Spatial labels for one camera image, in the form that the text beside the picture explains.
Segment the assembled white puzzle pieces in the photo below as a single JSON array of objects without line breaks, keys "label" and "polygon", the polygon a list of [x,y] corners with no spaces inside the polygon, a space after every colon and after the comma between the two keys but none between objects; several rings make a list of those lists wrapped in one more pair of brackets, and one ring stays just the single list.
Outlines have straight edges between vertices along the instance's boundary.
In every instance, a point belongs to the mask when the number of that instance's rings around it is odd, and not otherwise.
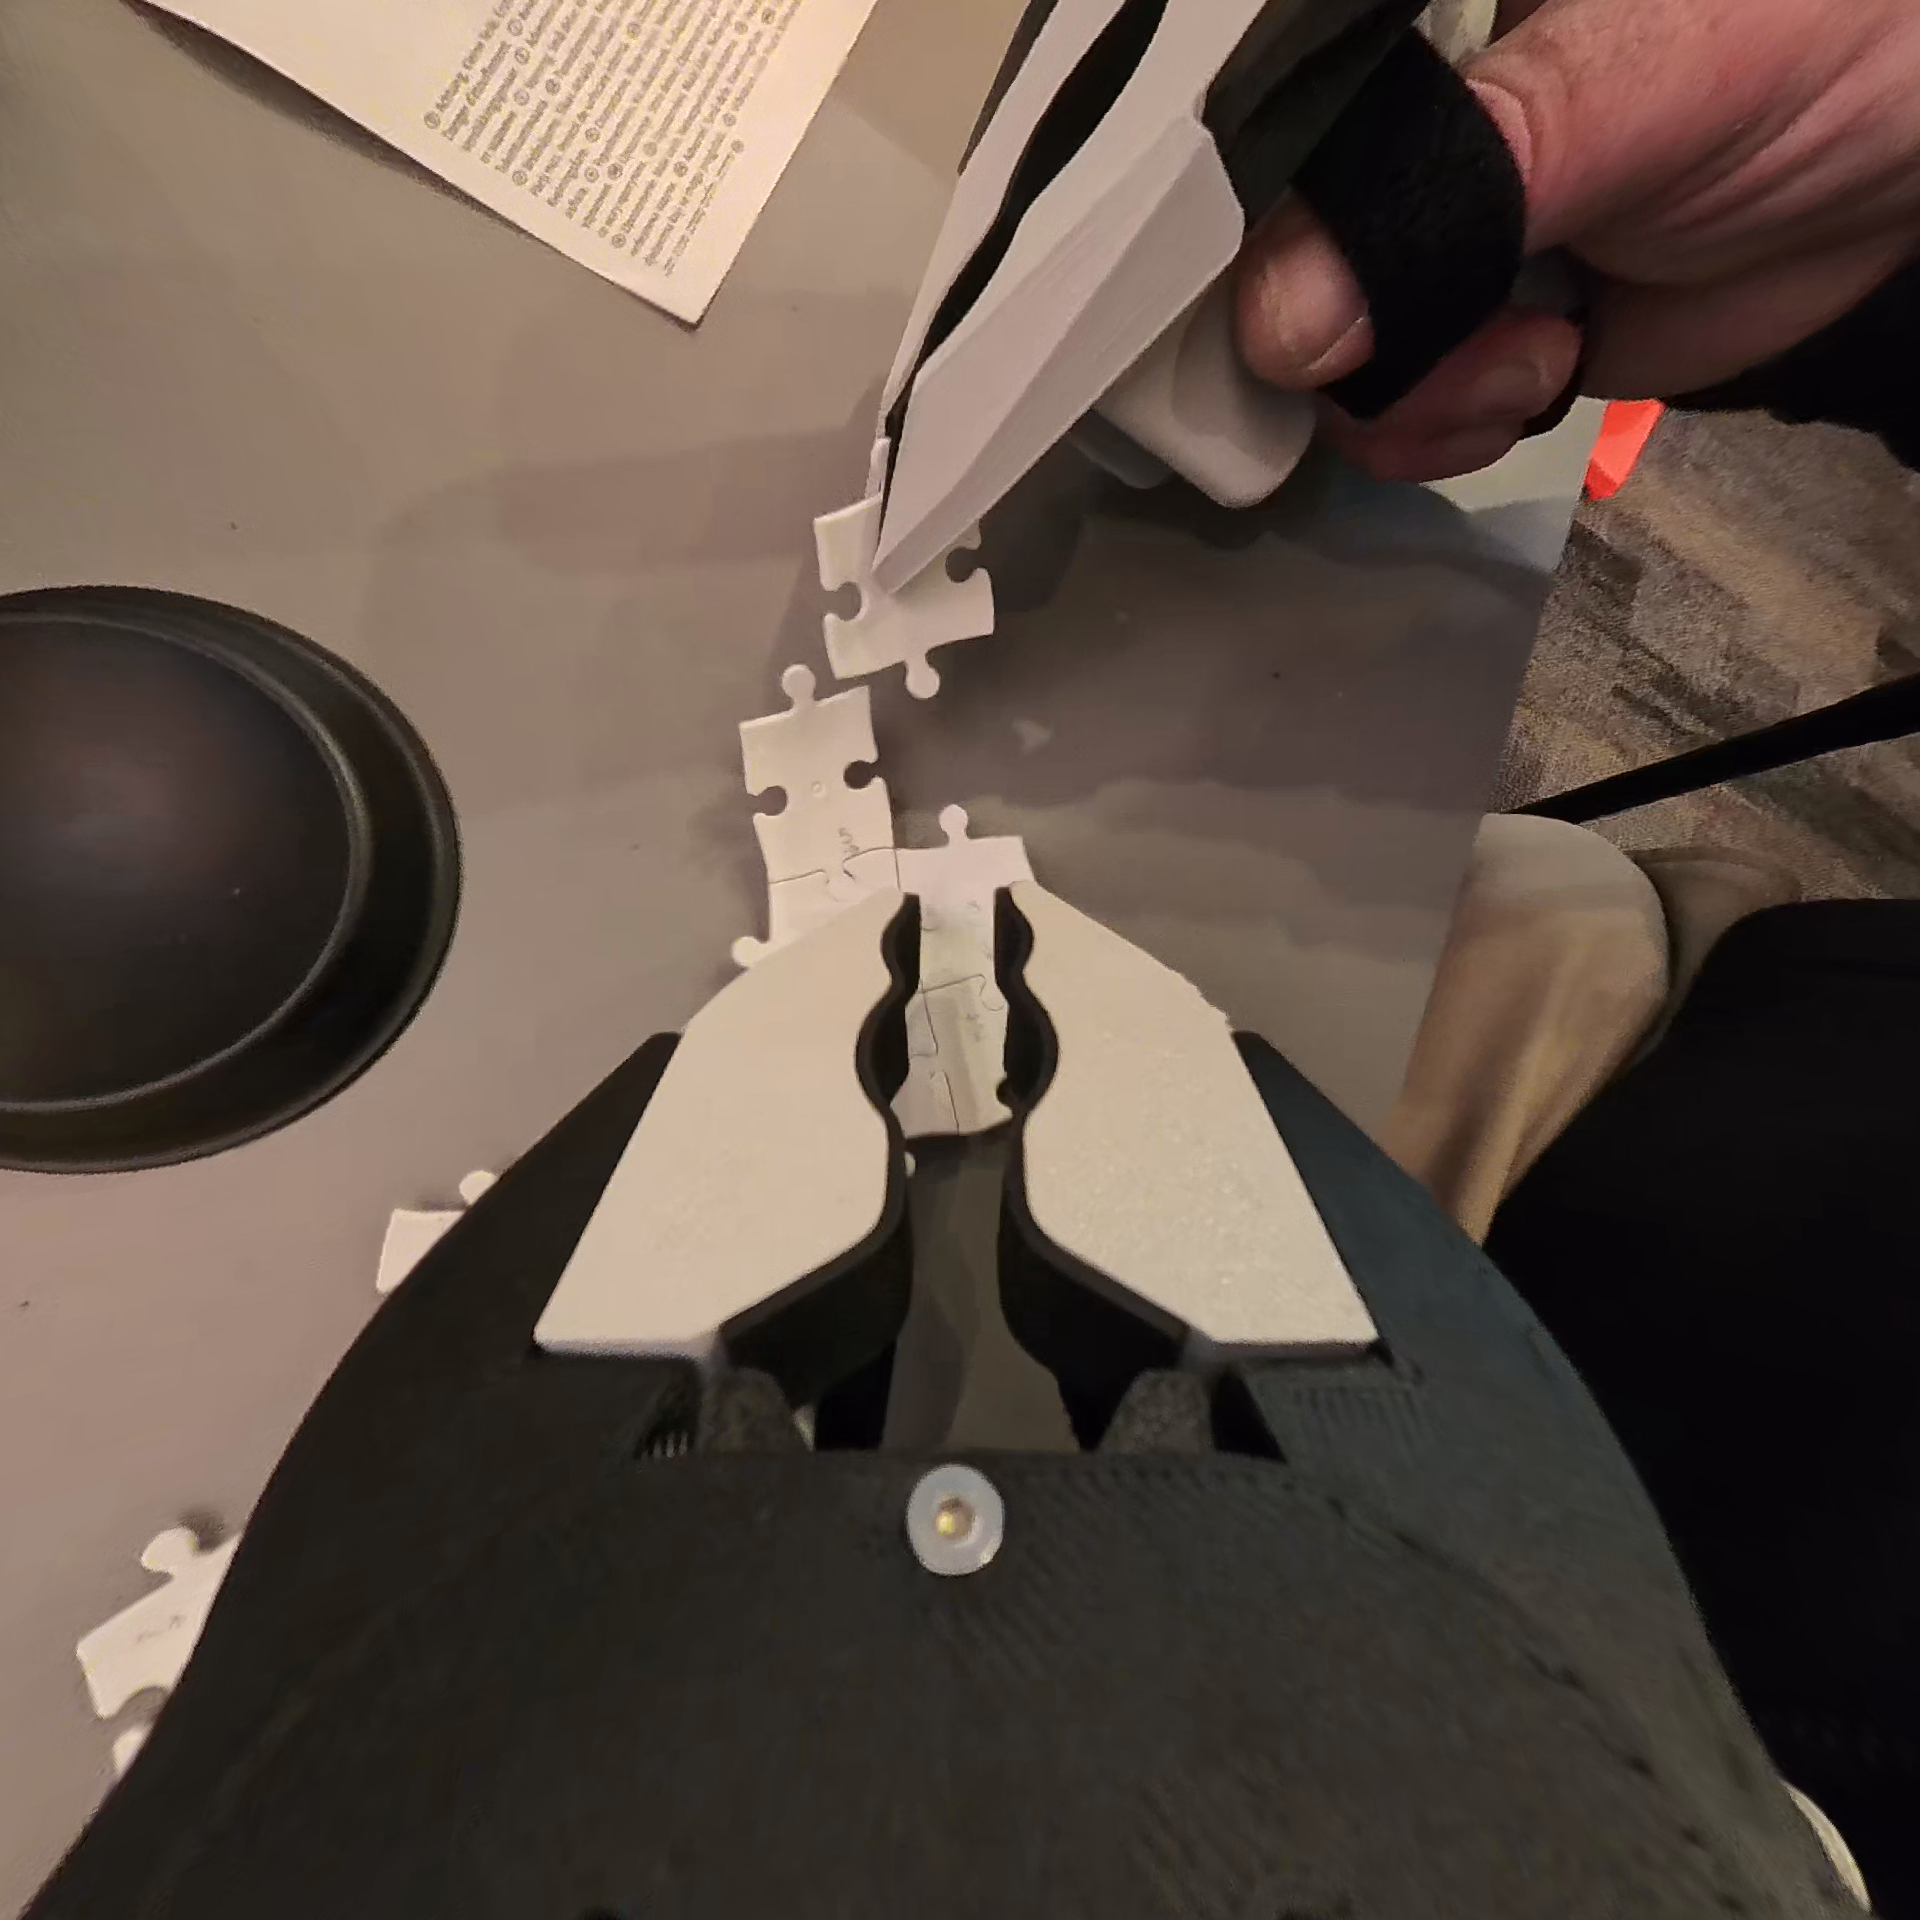
[{"label": "assembled white puzzle pieces", "polygon": [[783,807],[753,824],[767,876],[767,932],[736,940],[747,969],[850,904],[883,891],[919,903],[919,988],[905,1008],[907,1070],[896,1116],[907,1137],[983,1136],[1009,1121],[1001,1102],[1007,997],[997,983],[997,895],[1034,877],[1024,841],[973,836],[963,807],[940,816],[935,847],[900,847],[876,766],[871,694],[818,694],[815,671],[783,671],[783,710],[739,726],[744,783]]}]

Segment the black round bowl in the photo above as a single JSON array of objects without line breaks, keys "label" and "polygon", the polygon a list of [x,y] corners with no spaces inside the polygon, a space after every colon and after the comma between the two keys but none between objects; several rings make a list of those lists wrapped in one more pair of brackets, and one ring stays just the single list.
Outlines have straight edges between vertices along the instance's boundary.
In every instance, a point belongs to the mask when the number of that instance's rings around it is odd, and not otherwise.
[{"label": "black round bowl", "polygon": [[186,591],[2,601],[2,1166],[201,1161],[314,1112],[437,984],[458,811],[410,717]]}]

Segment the white puzzle piece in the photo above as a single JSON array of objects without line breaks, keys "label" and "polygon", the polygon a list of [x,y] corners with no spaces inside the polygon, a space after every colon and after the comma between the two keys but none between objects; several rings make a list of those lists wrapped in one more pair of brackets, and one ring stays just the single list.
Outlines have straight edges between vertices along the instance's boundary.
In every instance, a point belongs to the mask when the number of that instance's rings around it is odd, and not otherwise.
[{"label": "white puzzle piece", "polygon": [[994,632],[994,590],[983,564],[973,564],[963,581],[949,573],[953,556],[979,550],[979,523],[969,525],[907,584],[889,590],[879,582],[874,567],[892,451],[892,441],[879,433],[863,499],[812,523],[820,584],[827,591],[847,587],[857,591],[853,614],[823,614],[823,644],[829,671],[840,680],[859,680],[899,665],[907,694],[931,700],[941,684],[931,653],[949,643]]},{"label": "white puzzle piece", "polygon": [[448,1206],[397,1206],[391,1211],[376,1262],[376,1294],[391,1296],[432,1247],[497,1187],[497,1172],[475,1168],[458,1184]]},{"label": "white puzzle piece", "polygon": [[171,1693],[240,1543],[239,1531],[205,1543],[192,1527],[175,1525],[143,1544],[137,1565],[149,1575],[149,1588],[75,1643],[97,1720],[114,1719],[145,1693]]}]

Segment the person's beige trouser leg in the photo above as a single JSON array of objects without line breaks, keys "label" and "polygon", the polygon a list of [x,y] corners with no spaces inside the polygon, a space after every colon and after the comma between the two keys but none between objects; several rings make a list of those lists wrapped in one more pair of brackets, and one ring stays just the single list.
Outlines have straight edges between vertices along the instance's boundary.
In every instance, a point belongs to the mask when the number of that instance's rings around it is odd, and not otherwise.
[{"label": "person's beige trouser leg", "polygon": [[1475,1241],[1645,1037],[1672,988],[1642,867],[1572,822],[1489,814],[1380,1140]]}]

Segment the orange object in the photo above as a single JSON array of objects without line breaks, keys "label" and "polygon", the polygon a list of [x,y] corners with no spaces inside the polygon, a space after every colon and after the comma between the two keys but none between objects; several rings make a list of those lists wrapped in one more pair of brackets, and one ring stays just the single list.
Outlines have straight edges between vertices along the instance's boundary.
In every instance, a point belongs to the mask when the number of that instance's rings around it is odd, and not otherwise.
[{"label": "orange object", "polygon": [[1636,468],[1642,453],[1664,417],[1659,399],[1607,399],[1600,416],[1600,431],[1591,446],[1583,494],[1586,500],[1605,500],[1619,494]]}]

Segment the person's right hand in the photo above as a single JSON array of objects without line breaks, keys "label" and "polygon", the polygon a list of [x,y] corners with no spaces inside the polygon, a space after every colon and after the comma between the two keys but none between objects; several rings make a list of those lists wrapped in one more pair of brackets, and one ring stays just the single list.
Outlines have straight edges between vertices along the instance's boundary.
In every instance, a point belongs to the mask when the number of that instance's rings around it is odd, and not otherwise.
[{"label": "person's right hand", "polygon": [[1585,321],[1484,321],[1379,421],[1377,477],[1504,456],[1580,387],[1650,399],[1770,361],[1919,252],[1919,7],[1501,4],[1468,85],[1521,169],[1528,245],[1591,275]]}]

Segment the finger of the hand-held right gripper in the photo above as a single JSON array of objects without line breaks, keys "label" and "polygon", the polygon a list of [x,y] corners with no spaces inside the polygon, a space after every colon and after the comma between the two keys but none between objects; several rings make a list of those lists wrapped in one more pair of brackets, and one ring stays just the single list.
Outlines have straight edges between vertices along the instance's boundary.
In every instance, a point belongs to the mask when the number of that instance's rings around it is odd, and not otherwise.
[{"label": "finger of the hand-held right gripper", "polygon": [[1224,275],[1241,235],[1193,104],[1097,129],[905,388],[876,582],[911,584],[941,560]]},{"label": "finger of the hand-held right gripper", "polygon": [[922,374],[988,294],[1027,213],[1084,151],[1172,17],[1172,95],[1207,97],[1267,4],[1034,4],[951,192],[940,237],[880,397],[871,494],[905,455]]}]

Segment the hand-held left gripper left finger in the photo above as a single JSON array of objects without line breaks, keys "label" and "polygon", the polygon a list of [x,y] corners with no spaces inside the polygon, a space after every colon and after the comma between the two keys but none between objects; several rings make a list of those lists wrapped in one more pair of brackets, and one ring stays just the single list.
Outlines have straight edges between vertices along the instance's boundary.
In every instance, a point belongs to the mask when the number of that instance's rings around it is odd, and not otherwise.
[{"label": "hand-held left gripper left finger", "polygon": [[760,1372],[820,1405],[895,1349],[919,956],[919,907],[874,893],[688,1020],[536,1324],[541,1353]]}]

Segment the black bar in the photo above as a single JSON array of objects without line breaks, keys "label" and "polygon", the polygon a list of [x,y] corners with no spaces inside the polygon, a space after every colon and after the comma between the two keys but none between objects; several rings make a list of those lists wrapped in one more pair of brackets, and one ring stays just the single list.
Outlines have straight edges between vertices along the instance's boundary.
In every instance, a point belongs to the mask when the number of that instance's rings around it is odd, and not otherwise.
[{"label": "black bar", "polygon": [[1778,725],[1528,801],[1515,807],[1515,814],[1591,824],[1721,783],[1773,774],[1839,752],[1876,748],[1916,733],[1919,673],[1907,673]]}]

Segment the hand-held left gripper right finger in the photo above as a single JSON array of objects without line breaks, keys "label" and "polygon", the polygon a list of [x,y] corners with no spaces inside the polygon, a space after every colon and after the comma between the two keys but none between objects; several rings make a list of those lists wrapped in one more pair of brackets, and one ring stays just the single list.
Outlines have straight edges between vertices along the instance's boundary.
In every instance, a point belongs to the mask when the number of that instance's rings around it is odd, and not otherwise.
[{"label": "hand-held left gripper right finger", "polygon": [[1356,1360],[1371,1309],[1227,1015],[1034,880],[994,897],[1016,1118],[1000,1302],[1071,1413],[1156,1372]]}]

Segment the printed paper sheet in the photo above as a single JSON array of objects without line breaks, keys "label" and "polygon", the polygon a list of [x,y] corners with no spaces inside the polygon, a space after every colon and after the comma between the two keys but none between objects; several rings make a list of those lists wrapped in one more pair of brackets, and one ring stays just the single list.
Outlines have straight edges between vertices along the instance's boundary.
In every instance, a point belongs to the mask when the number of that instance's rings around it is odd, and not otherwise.
[{"label": "printed paper sheet", "polygon": [[874,1],[162,1],[700,324]]}]

